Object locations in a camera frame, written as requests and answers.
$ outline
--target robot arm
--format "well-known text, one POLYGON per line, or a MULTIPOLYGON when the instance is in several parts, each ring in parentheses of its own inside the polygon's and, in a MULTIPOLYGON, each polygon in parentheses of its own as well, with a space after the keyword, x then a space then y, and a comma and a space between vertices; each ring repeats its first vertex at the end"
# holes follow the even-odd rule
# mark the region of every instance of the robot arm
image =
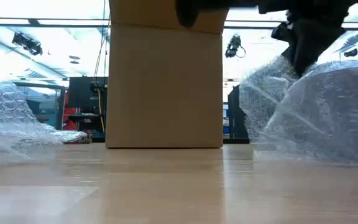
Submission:
POLYGON ((341 26, 355 3, 358 0, 176 0, 176 8, 179 23, 187 28, 203 11, 256 6, 261 14, 287 10, 287 22, 276 27, 272 37, 290 44, 282 55, 301 77, 345 33, 341 26))

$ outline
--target wooden floor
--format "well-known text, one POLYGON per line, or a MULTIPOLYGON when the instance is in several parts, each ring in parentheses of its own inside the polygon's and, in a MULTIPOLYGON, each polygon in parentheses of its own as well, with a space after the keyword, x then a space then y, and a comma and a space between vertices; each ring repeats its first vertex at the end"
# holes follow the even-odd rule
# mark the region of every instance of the wooden floor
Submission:
POLYGON ((250 146, 68 146, 0 167, 0 223, 358 224, 358 168, 255 162, 250 146))

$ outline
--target brown cardboard box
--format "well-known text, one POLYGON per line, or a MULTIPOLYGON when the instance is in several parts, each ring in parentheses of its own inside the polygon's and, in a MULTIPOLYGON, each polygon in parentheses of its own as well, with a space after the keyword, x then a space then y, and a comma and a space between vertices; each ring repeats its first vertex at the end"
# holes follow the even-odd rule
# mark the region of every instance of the brown cardboard box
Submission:
POLYGON ((206 16, 210 23, 201 16, 194 29, 185 30, 174 1, 111 0, 108 148, 223 144, 226 13, 206 16))

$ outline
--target red object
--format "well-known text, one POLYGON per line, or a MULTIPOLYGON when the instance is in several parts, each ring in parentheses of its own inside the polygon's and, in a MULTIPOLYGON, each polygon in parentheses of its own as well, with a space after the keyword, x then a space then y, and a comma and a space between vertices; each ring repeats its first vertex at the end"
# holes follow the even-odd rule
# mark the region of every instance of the red object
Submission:
POLYGON ((68 119, 68 115, 75 114, 75 108, 69 108, 68 106, 68 93, 65 95, 65 110, 63 115, 63 130, 75 130, 75 122, 68 119))

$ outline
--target bubble wrap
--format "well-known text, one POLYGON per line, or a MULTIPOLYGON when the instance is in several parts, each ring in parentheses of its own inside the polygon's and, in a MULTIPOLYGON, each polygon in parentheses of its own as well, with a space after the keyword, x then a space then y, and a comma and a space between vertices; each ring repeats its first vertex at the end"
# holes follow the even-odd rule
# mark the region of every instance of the bubble wrap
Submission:
MULTIPOLYGON (((259 123, 255 119, 247 122, 251 130, 257 130, 252 139, 259 143, 257 149, 273 151, 275 157, 358 164, 358 60, 310 68, 297 82, 288 78, 289 71, 282 72, 281 80, 262 85, 258 107, 270 108, 269 113, 259 113, 245 98, 241 101, 244 111, 253 113, 253 118, 264 117, 259 123)), ((245 93, 248 89, 245 80, 242 90, 245 93)))
POLYGON ((51 158, 61 146, 59 138, 37 121, 23 92, 13 83, 1 82, 0 164, 51 158))

